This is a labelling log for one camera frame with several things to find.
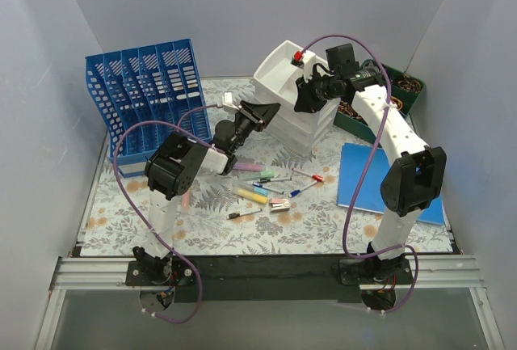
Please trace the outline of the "white drawer organizer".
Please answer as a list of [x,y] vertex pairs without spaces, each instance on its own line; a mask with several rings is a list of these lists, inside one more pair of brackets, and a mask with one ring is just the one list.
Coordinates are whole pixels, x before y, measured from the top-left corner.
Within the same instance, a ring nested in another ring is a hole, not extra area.
[[[300,50],[301,46],[286,40],[266,57],[254,73],[254,101],[281,104],[266,132],[286,148],[308,156],[333,126],[339,101],[328,101],[316,113],[294,112],[297,90],[292,78],[295,67],[291,61],[294,53]],[[328,66],[321,57],[318,63]]]

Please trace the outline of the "pink stapler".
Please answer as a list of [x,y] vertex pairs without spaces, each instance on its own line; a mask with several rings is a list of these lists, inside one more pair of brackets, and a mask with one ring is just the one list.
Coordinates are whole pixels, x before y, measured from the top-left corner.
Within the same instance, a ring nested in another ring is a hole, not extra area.
[[291,201],[285,198],[271,198],[269,200],[269,210],[271,213],[287,212],[292,207]]

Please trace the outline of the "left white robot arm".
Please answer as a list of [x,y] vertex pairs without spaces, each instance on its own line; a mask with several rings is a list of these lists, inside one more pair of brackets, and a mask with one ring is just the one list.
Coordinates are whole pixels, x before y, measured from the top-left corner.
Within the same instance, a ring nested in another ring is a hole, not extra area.
[[234,103],[231,93],[225,93],[217,104],[232,120],[216,124],[209,145],[173,132],[151,156],[145,166],[150,190],[148,222],[157,234],[142,247],[132,249],[139,273],[154,285],[174,283],[170,242],[165,241],[181,196],[187,193],[199,172],[227,175],[236,163],[236,151],[244,145],[253,131],[262,132],[280,110],[280,103]]

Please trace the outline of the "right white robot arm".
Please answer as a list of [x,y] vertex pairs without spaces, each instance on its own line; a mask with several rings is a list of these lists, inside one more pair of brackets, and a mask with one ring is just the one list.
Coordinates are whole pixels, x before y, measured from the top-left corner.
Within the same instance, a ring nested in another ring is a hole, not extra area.
[[422,211],[440,192],[447,156],[430,147],[407,124],[391,99],[391,82],[379,62],[361,67],[351,44],[326,50],[327,63],[309,64],[304,51],[292,65],[309,71],[296,81],[295,112],[315,113],[333,99],[344,99],[376,134],[390,168],[380,184],[385,204],[376,237],[364,254],[345,253],[338,270],[344,280],[384,283],[406,270],[407,239]]

